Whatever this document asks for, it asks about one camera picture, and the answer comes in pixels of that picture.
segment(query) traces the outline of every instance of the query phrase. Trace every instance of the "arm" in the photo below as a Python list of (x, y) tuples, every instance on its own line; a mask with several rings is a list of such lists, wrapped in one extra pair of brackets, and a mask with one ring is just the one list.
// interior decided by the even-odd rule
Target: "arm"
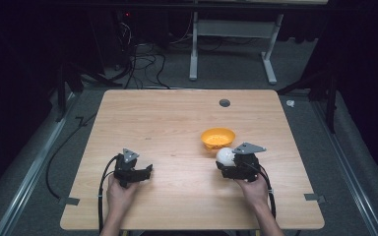
[(139, 183), (132, 183), (125, 189), (119, 185), (119, 181), (113, 175), (109, 176), (106, 191), (109, 211), (100, 235), (119, 235), (121, 220), (134, 199), (138, 185)]
[(263, 235), (284, 235), (269, 209), (266, 181), (259, 175), (254, 182), (244, 180), (235, 180), (235, 182), (241, 187), (245, 200), (256, 214)]

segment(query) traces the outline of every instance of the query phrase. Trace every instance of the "cable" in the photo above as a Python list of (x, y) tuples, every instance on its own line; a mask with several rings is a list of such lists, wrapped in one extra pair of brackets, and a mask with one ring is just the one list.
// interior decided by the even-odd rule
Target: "cable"
[[(130, 45), (131, 37), (132, 37), (131, 29), (130, 29), (130, 27), (128, 27), (128, 25), (125, 24), (125, 23), (120, 23), (120, 25), (123, 26), (123, 27), (125, 27), (125, 28), (129, 31), (129, 33), (128, 33), (128, 43), (127, 43), (127, 45)], [(125, 37), (125, 33), (126, 33), (126, 30), (124, 30), (124, 32), (122, 33), (122, 36), (123, 36), (123, 37)]]
[(147, 42), (147, 43), (140, 43), (140, 44), (136, 45), (136, 47), (138, 47), (138, 48), (142, 48), (143, 46), (148, 46), (148, 45), (150, 46), (150, 49), (145, 53), (140, 53), (139, 56), (140, 55), (147, 55), (150, 52), (153, 52), (155, 50), (155, 44), (153, 42)]
[(162, 83), (162, 82), (160, 81), (160, 78), (159, 78), (159, 75), (161, 74), (162, 70), (164, 69), (165, 56), (162, 55), (162, 54), (156, 54), (156, 56), (160, 56), (160, 57), (162, 57), (162, 59), (163, 59), (163, 60), (162, 60), (162, 63), (161, 63), (161, 68), (160, 68), (160, 70), (159, 70), (159, 71), (157, 72), (157, 74), (156, 74), (157, 83), (158, 83), (159, 85), (161, 85), (161, 86), (167, 88), (167, 89), (170, 89), (170, 87), (169, 87), (168, 85), (165, 85), (164, 83)]
[(145, 69), (145, 70), (147, 70), (147, 67), (149, 67), (150, 65), (152, 65), (152, 64), (155, 64), (155, 62), (156, 62), (156, 57), (155, 56), (153, 56), (154, 57), (154, 59), (153, 60), (150, 60), (149, 58), (144, 58), (144, 57), (142, 57), (142, 58), (138, 58), (138, 60), (141, 60), (141, 61), (148, 61), (149, 63), (146, 65), (146, 66), (142, 66), (142, 67), (140, 67), (140, 68), (136, 68), (136, 70), (143, 70), (143, 69)]
[(172, 42), (170, 42), (170, 44), (174, 44), (174, 43), (178, 43), (178, 42), (181, 42), (181, 41), (185, 41), (185, 40), (187, 40), (187, 39), (189, 39), (189, 38), (192, 37), (192, 36), (186, 37), (186, 35), (188, 34), (189, 29), (190, 29), (190, 27), (192, 25), (191, 24), (192, 23), (192, 19), (193, 19), (193, 14), (190, 14), (189, 24), (188, 24), (188, 27), (187, 27), (185, 33), (183, 34), (182, 37), (180, 37), (180, 39), (177, 39), (176, 41), (172, 41)]
[(265, 168), (263, 168), (263, 166), (260, 165), (260, 167), (265, 171), (265, 174), (263, 174), (263, 172), (259, 172), (261, 176), (263, 176), (263, 178), (265, 179), (266, 181), (266, 184), (268, 186), (268, 190), (269, 190), (269, 199), (270, 199), (270, 205), (271, 205), (271, 210), (272, 210), (272, 215), (274, 218), (276, 218), (276, 204), (275, 204), (275, 195), (273, 193), (273, 189), (272, 189), (272, 186), (270, 184), (270, 179), (269, 179), (269, 176), (265, 170)]
[(134, 47), (134, 49), (133, 49), (133, 54), (134, 54), (134, 59), (133, 59), (132, 62), (131, 62), (131, 63), (132, 63), (132, 69), (131, 69), (131, 71), (130, 71), (130, 73), (129, 73), (129, 77), (128, 77), (128, 80), (127, 80), (127, 84), (125, 84), (124, 89), (127, 89), (127, 88), (128, 88), (128, 85), (130, 84), (130, 80), (131, 80), (131, 78), (133, 77), (134, 71), (135, 71), (135, 69), (136, 69), (137, 46)]
[[(207, 38), (210, 38), (210, 37), (200, 37), (200, 39), (203, 39), (204, 41)], [(216, 46), (215, 48), (212, 48), (212, 49), (205, 49), (205, 48), (202, 48), (201, 46), (198, 45), (199, 50), (202, 50), (202, 51), (215, 51), (215, 50), (219, 49), (222, 46), (222, 43), (223, 43), (222, 37), (214, 37), (214, 40), (217, 40), (219, 42), (218, 46)]]
[(114, 157), (112, 157), (112, 159), (109, 160), (109, 162), (106, 164), (105, 170), (103, 171), (102, 178), (100, 178), (99, 191), (98, 191), (98, 194), (97, 194), (97, 213), (98, 213), (98, 220), (99, 220), (99, 234), (102, 232), (102, 229), (103, 229), (103, 201), (102, 201), (102, 197), (103, 197), (103, 181), (105, 180), (105, 178), (107, 176), (109, 176), (110, 174), (113, 173), (113, 171), (111, 171), (108, 174), (106, 174), (106, 172), (108, 171), (109, 166), (111, 165), (111, 163), (114, 160), (117, 159), (117, 157), (118, 156), (115, 155)]
[(118, 76), (115, 76), (114, 78), (112, 79), (107, 79), (105, 78), (104, 76), (98, 74), (98, 73), (94, 73), (94, 72), (91, 72), (91, 71), (88, 71), (87, 69), (73, 63), (73, 62), (70, 62), (69, 63), (70, 66), (72, 66), (72, 68), (78, 70), (78, 71), (81, 71), (82, 73), (86, 74), (86, 75), (89, 75), (90, 77), (92, 77), (93, 79), (97, 80), (98, 82), (106, 85), (106, 86), (110, 86), (110, 87), (122, 87), (122, 84), (117, 84), (114, 82), (114, 80), (118, 80), (119, 78), (123, 77), (123, 74), (126, 74), (128, 71), (127, 71), (127, 68)]
[(133, 75), (134, 84), (136, 84), (137, 89), (143, 89), (144, 85), (140, 78)]
[(48, 161), (47, 163), (47, 168), (46, 168), (46, 171), (45, 171), (45, 184), (47, 186), (47, 189), (48, 191), (50, 192), (50, 194), (56, 198), (59, 202), (60, 200), (62, 199), (58, 194), (56, 194), (53, 189), (51, 189), (51, 185), (50, 185), (50, 181), (49, 181), (49, 172), (50, 172), (50, 167), (51, 167), (51, 163), (52, 161), (54, 160), (54, 157), (56, 156), (56, 154), (60, 151), (61, 148), (63, 148), (67, 142), (84, 126), (87, 126), (88, 125), (88, 122), (91, 121), (93, 118), (96, 117), (96, 113), (93, 114), (90, 118), (88, 118), (88, 120), (86, 120), (84, 123), (80, 124), (78, 128), (76, 128), (75, 131), (73, 131), (69, 137), (67, 137), (67, 139), (57, 148), (57, 150), (51, 155), (50, 157), (50, 160)]
[(118, 75), (116, 75), (116, 76), (114, 76), (114, 77), (112, 77), (111, 79), (108, 79), (108, 80), (113, 82), (113, 81), (119, 80), (121, 78), (124, 78), (125, 75), (127, 75), (130, 72), (130, 70), (131, 70), (131, 61), (128, 60), (127, 64), (125, 64), (124, 70), (120, 74), (118, 74)]

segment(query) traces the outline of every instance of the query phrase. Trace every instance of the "table top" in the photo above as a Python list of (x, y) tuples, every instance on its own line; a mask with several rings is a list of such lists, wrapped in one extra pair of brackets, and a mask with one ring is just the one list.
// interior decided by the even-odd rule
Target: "table top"
[[(230, 105), (220, 106), (221, 99)], [(275, 91), (157, 89), (105, 93), (70, 193), (80, 202), (66, 206), (61, 227), (98, 228), (101, 175), (107, 162), (128, 148), (140, 155), (136, 169), (152, 164), (154, 170), (140, 184), (123, 229), (259, 228), (239, 186), (217, 169), (217, 151), (201, 141), (201, 134), (213, 127), (234, 131), (231, 148), (247, 142), (267, 149), (256, 156), (274, 188), (281, 228), (324, 226), (317, 202), (305, 200), (304, 194), (313, 190)]]

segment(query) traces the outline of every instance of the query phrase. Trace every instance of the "metal rail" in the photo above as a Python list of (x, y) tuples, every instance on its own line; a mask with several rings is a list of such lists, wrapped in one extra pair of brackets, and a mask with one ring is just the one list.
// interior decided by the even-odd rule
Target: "metal rail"
[(15, 197), (12, 199), (9, 207), (7, 208), (4, 216), (0, 221), (0, 236), (2, 235), (11, 235), (12, 231), (14, 230), (18, 219), (20, 218), (24, 207), (26, 206), (32, 191), (38, 182), (39, 176), (41, 175), (43, 169), (45, 168), (45, 164), (48, 161), (49, 152), (51, 148), (59, 136), (61, 130), (66, 123), (67, 114), (72, 110), (75, 101), (77, 100), (75, 95), (71, 93), (69, 95), (68, 100), (73, 100), (68, 107), (66, 112), (66, 116), (57, 122), (53, 127), (53, 132), (51, 133), (48, 141), (45, 143), (44, 147), (40, 150), (37, 157), (35, 158), (34, 162), (32, 163), (29, 172), (27, 172), (26, 177), (24, 178), (23, 182), (20, 185)]
[(321, 104), (318, 101), (311, 102), (311, 105), (314, 109), (315, 114), (318, 116), (322, 126), (324, 127), (325, 132), (327, 133), (328, 138), (330, 139), (331, 145), (333, 146), (337, 162), (339, 164), (340, 170), (343, 173), (343, 176), (348, 185), (349, 191), (354, 198), (355, 204), (358, 207), (358, 210), (363, 217), (363, 220), (367, 226), (367, 229), (370, 232), (370, 235), (378, 235), (378, 217), (373, 210), (373, 207), (367, 198), (364, 190), (362, 189), (360, 183), (357, 180), (357, 177), (354, 174), (354, 170), (349, 164), (343, 149), (340, 146), (340, 143), (335, 136), (331, 133), (330, 129), (325, 123), (325, 113)]

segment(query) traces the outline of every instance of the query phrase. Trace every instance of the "metal bracket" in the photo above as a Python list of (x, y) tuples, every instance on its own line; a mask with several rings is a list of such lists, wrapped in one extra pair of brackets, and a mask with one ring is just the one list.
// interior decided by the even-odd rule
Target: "metal bracket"
[(65, 206), (65, 205), (72, 205), (77, 206), (79, 204), (80, 199), (75, 198), (61, 198), (59, 201), (59, 205)]
[(317, 194), (304, 194), (306, 201), (317, 201), (318, 204), (323, 204), (326, 202), (324, 196), (319, 196)]
[(242, 143), (242, 145), (236, 147), (232, 153), (235, 154), (251, 154), (255, 152), (261, 152), (265, 151), (266, 149), (264, 147), (255, 146), (249, 143)]
[(130, 149), (127, 149), (127, 148), (124, 148), (123, 152), (124, 152), (125, 163), (129, 163), (130, 161), (133, 161), (133, 160), (137, 159), (137, 157), (139, 157), (138, 154), (136, 154), (135, 152), (133, 152)]

